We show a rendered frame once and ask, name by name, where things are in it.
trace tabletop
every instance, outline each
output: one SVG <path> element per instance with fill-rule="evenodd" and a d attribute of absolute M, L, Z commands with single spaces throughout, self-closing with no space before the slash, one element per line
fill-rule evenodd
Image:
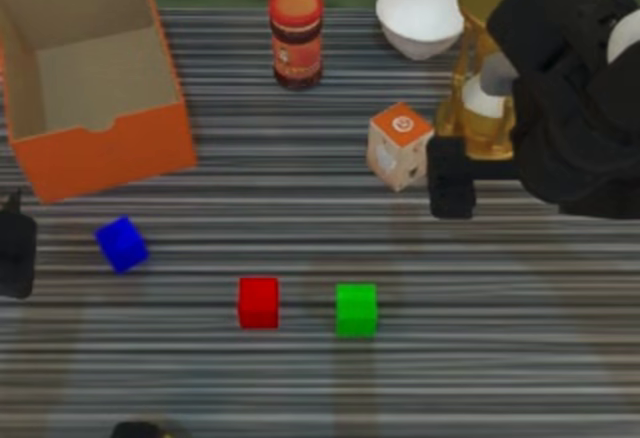
<path fill-rule="evenodd" d="M 197 169 L 53 206 L 31 299 L 0 300 L 0 437 L 635 437 L 640 227 L 559 216 L 516 181 L 471 222 L 366 167 L 369 119 L 427 117 L 455 50 L 410 63 L 367 10 L 328 10 L 326 73 L 272 78 L 256 10 L 164 10 Z M 1 130 L 0 183 L 26 185 Z M 152 258 L 115 276 L 93 231 L 128 214 Z M 281 328 L 238 329 L 237 280 L 281 280 Z M 374 282 L 374 340 L 334 337 L 337 283 Z"/>

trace white and orange box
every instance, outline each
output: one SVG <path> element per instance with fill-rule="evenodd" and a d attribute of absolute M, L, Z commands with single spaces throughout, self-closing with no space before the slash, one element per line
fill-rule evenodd
<path fill-rule="evenodd" d="M 406 103 L 371 119 L 367 164 L 391 189 L 402 191 L 427 174 L 427 143 L 433 126 Z"/>
<path fill-rule="evenodd" d="M 155 0 L 0 0 L 9 143 L 42 203 L 196 165 Z"/>

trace gold cup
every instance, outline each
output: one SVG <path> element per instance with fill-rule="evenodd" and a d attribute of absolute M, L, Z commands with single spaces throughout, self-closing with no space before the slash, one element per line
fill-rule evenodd
<path fill-rule="evenodd" d="M 440 105 L 436 114 L 436 133 L 441 136 L 464 136 L 467 154 L 476 160 L 499 161 L 513 157 L 509 136 L 515 125 L 512 97 L 505 98 L 501 118 L 475 113 L 467 109 L 462 101 L 462 91 L 470 75 L 480 73 L 487 56 L 499 51 L 486 27 L 491 13 L 501 1 L 458 0 L 465 20 L 460 56 L 453 71 L 451 95 Z"/>

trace blue cube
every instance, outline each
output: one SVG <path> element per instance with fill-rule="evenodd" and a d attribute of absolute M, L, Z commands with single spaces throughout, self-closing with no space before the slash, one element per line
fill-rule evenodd
<path fill-rule="evenodd" d="M 127 216 L 103 226 L 95 236 L 116 273 L 125 273 L 149 257 L 144 238 Z"/>

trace jar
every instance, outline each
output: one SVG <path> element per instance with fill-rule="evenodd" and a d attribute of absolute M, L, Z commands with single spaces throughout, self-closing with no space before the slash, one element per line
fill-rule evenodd
<path fill-rule="evenodd" d="M 269 0 L 273 71 L 285 88 L 309 88 L 322 77 L 322 0 Z"/>

